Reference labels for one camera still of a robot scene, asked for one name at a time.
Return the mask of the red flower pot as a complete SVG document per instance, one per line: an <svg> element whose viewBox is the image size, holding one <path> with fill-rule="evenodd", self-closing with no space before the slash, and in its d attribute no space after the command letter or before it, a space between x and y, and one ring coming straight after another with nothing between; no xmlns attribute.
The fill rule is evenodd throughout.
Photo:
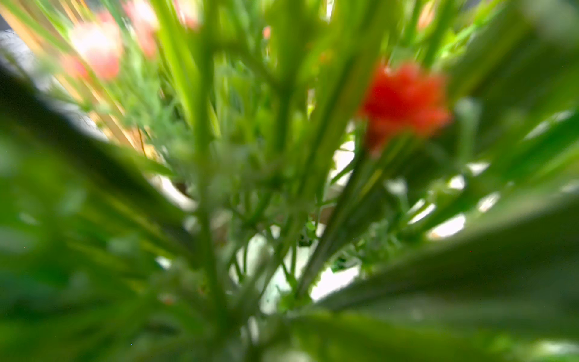
<svg viewBox="0 0 579 362"><path fill-rule="evenodd" d="M150 1L1 49L3 361L576 361L576 1Z"/></svg>

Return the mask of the pink flower pot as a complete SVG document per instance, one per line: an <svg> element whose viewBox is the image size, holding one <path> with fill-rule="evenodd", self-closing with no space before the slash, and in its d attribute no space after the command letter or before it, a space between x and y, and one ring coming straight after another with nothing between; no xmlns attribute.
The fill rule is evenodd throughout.
<svg viewBox="0 0 579 362"><path fill-rule="evenodd" d="M168 51L162 44L163 25L150 1L111 1L81 6L80 18L66 12L71 1L26 1L48 24L39 31L48 43L43 48L46 73L101 81L120 76L128 62L129 43L137 44L149 62L158 63L171 78Z"/></svg>

